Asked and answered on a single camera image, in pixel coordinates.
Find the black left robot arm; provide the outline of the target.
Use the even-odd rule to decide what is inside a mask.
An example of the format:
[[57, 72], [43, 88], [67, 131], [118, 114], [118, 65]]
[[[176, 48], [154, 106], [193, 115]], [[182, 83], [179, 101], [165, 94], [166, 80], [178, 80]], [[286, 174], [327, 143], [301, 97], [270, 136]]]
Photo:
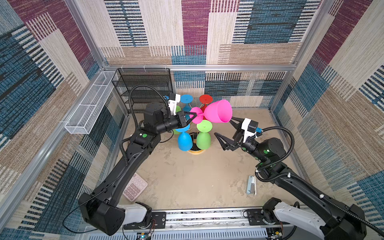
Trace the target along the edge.
[[112, 236], [124, 225], [127, 211], [117, 205], [134, 173], [161, 141], [161, 134], [188, 126], [198, 115], [179, 111], [172, 113], [169, 101], [163, 96], [160, 102], [147, 104], [144, 125], [136, 124], [135, 132], [126, 140], [127, 148], [120, 145], [121, 160], [91, 194], [83, 193], [78, 209], [84, 221]]

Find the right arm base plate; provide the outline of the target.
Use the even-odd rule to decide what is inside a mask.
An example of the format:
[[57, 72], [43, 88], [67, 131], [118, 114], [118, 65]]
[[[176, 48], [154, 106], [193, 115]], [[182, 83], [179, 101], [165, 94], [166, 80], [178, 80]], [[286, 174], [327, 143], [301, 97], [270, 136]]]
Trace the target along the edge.
[[249, 221], [250, 226], [267, 226], [267, 225], [289, 225], [287, 222], [281, 222], [277, 219], [273, 211], [264, 211], [261, 208], [247, 209], [243, 211], [243, 217]]

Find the green front wine glass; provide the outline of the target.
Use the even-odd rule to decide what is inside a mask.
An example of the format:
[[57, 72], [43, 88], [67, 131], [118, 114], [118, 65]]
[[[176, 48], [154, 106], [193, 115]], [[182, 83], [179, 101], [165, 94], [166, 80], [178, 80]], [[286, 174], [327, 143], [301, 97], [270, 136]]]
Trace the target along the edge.
[[212, 130], [213, 125], [208, 120], [203, 120], [201, 123], [197, 124], [197, 129], [199, 130], [197, 136], [197, 147], [201, 150], [207, 150], [211, 146], [211, 136], [209, 132]]

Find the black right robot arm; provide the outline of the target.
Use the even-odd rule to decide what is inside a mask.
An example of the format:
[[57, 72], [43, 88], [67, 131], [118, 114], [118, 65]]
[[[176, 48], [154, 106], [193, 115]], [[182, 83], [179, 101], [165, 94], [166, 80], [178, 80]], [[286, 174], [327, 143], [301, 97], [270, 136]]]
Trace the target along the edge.
[[347, 206], [335, 200], [284, 164], [295, 145], [290, 130], [280, 126], [260, 129], [258, 122], [236, 117], [230, 123], [236, 129], [232, 139], [215, 133], [222, 149], [242, 149], [248, 153], [259, 161], [255, 176], [260, 182], [272, 183], [286, 190], [311, 209], [309, 213], [271, 198], [263, 206], [265, 222], [287, 222], [323, 240], [363, 240], [367, 236], [367, 228], [381, 237], [384, 235], [380, 228], [366, 221], [360, 207]]

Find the pink wine glass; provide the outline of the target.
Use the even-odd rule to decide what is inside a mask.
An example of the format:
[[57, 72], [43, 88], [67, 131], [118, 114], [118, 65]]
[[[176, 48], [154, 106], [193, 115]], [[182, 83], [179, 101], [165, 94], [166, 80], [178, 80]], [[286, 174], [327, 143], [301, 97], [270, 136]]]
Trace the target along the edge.
[[232, 106], [227, 100], [214, 102], [208, 105], [204, 111], [198, 107], [194, 107], [191, 109], [191, 113], [197, 114], [192, 120], [195, 124], [201, 123], [204, 118], [211, 123], [228, 123], [233, 116]]

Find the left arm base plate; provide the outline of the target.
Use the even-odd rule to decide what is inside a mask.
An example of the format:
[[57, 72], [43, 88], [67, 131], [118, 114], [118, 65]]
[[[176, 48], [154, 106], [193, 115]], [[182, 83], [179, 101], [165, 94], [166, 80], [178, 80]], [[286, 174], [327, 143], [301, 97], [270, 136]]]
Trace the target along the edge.
[[166, 227], [167, 213], [152, 212], [149, 220], [146, 219], [142, 223], [131, 223], [123, 226], [124, 230], [149, 230], [164, 229]]

